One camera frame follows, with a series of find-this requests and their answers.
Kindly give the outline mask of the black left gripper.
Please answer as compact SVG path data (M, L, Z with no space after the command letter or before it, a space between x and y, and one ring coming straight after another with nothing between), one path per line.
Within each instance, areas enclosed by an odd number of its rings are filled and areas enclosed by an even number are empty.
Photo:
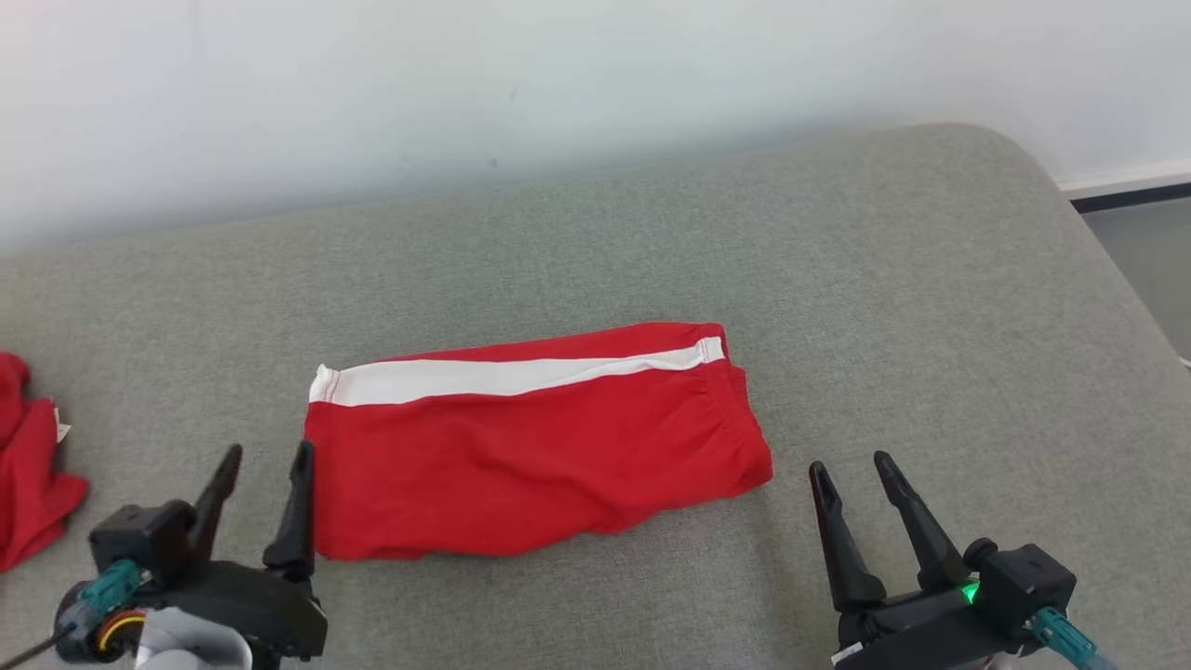
M242 457L239 444L229 446L193 505L191 550L205 563L169 588L141 589L141 610L176 608L233 630L249 644L254 669L278 669L282 659L308 662L323 656L328 641L328 615L308 581L314 575L314 445L303 440L295 450L279 530L263 552L266 569L208 561Z

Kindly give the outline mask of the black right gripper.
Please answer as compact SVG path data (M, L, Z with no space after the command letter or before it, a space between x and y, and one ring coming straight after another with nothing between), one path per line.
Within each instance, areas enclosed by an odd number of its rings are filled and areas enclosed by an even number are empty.
M919 589L888 597L863 564L824 462L809 468L823 561L834 610L838 652L834 669L992 669L1019 655L1019 640L1000 635L975 610L979 586L965 584L969 566L956 544L897 465L878 450L877 475L915 553Z

